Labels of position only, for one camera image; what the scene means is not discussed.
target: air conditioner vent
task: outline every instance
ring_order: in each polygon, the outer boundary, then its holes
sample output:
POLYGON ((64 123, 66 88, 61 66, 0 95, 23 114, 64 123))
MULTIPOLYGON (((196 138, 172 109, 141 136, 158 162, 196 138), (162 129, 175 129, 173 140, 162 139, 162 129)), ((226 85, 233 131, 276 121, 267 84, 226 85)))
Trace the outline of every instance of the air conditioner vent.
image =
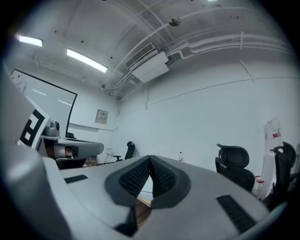
POLYGON ((141 59, 143 56, 147 55, 151 51, 155 49, 153 43, 149 43, 146 45, 143 49, 141 49, 139 52, 137 52, 127 63, 126 68, 129 69, 132 65, 134 65, 139 59, 141 59))

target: whiteboard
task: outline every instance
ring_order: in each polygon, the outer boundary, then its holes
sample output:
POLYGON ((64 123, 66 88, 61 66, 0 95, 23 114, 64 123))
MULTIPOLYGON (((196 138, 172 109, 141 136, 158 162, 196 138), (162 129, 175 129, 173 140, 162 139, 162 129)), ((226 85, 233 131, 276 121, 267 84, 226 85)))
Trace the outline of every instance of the whiteboard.
POLYGON ((50 116, 50 120, 59 122, 60 135, 66 136, 77 94, 17 69, 11 79, 26 97, 50 116))

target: chair headrest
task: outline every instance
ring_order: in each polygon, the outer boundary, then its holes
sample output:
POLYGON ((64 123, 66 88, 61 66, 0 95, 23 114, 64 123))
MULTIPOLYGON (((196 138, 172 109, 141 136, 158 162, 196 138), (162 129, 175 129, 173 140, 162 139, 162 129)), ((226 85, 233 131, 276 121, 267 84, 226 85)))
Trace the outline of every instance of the chair headrest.
POLYGON ((135 145, 135 144, 134 144, 133 142, 128 142, 128 143, 127 143, 127 146, 128 146, 129 148, 134 147, 134 145, 135 145))
POLYGON ((296 151, 295 148, 287 143, 287 142, 282 142, 283 143, 283 154, 286 155, 287 159, 290 162, 290 166, 291 168, 294 166, 295 161, 296 161, 296 151))
POLYGON ((217 144, 220 147, 219 159, 224 166, 234 165, 245 168, 249 164, 249 154, 246 149, 238 146, 224 146, 217 144))

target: fluorescent light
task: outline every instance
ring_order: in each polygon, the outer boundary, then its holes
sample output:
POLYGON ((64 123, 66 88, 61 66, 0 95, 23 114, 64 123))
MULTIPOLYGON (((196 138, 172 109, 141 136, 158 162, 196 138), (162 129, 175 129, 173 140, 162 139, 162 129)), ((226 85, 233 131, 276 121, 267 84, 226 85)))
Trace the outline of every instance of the fluorescent light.
POLYGON ((39 93, 39 94, 42 94, 42 95, 46 96, 46 94, 44 94, 42 92, 36 91, 35 89, 32 89, 32 90, 35 91, 35 92, 37 92, 37 93, 39 93))
POLYGON ((61 101, 61 100, 59 100, 59 99, 57 99, 59 102, 61 102, 61 103, 63 103, 63 104, 67 104, 67 105, 69 105, 69 106, 72 106, 72 104, 70 104, 70 103, 66 103, 66 102, 64 102, 64 101, 61 101))
POLYGON ((43 46, 43 42, 40 39, 35 39, 35 38, 31 38, 31 37, 24 37, 24 36, 19 36, 19 41, 23 42, 23 43, 30 43, 30 44, 34 44, 36 46, 43 46))
POLYGON ((72 57, 72 58, 76 58, 76 59, 78 59, 78 60, 81 61, 81 62, 84 62, 84 63, 86 63, 86 64, 89 64, 90 66, 92 66, 92 67, 94 67, 94 68, 97 68, 98 70, 100 70, 100 71, 102 71, 102 72, 104 72, 104 73, 105 73, 106 70, 107 70, 107 67, 104 67, 104 66, 102 66, 101 64, 99 64, 99 63, 93 61, 92 59, 89 59, 89 58, 87 58, 87 57, 85 57, 85 56, 83 56, 83 55, 81 55, 81 54, 79 54, 79 53, 76 53, 76 52, 74 52, 74 51, 71 50, 71 49, 68 49, 68 50, 67 50, 67 55, 70 56, 70 57, 72 57))

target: black frame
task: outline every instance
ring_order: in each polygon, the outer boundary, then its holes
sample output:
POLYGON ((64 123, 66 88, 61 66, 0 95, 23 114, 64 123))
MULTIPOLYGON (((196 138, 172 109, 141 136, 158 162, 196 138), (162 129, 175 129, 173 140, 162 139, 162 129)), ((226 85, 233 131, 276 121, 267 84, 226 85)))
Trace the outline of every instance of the black frame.
POLYGON ((14 68, 14 71, 18 71, 18 72, 20 72, 20 73, 23 73, 23 74, 29 76, 29 77, 33 77, 33 78, 35 78, 35 79, 37 79, 37 80, 40 80, 40 81, 42 81, 42 82, 44 82, 44 83, 47 83, 47 84, 49 84, 49 85, 51 85, 51 86, 54 86, 54 87, 57 87, 57 88, 62 89, 62 90, 64 90, 64 91, 67 91, 67 92, 70 92, 70 93, 75 94, 75 98, 74 98, 74 101, 73 101, 72 106, 71 106, 69 118, 67 119, 67 128, 66 128, 66 134, 65 134, 65 137, 67 137, 67 132, 68 132, 68 128, 69 128, 70 117, 71 117, 71 113, 72 113, 72 110, 73 110, 74 103, 75 103, 76 98, 77 98, 77 93, 74 93, 74 92, 69 91, 69 90, 67 90, 67 89, 65 89, 65 88, 59 87, 59 86, 57 86, 57 85, 55 85, 55 84, 53 84, 53 83, 47 82, 47 81, 45 81, 45 80, 43 80, 43 79, 40 79, 40 78, 38 78, 38 77, 32 76, 32 75, 30 75, 30 74, 28 74, 28 73, 25 73, 25 72, 23 72, 23 71, 21 71, 21 70, 19 70, 19 69, 14 68))

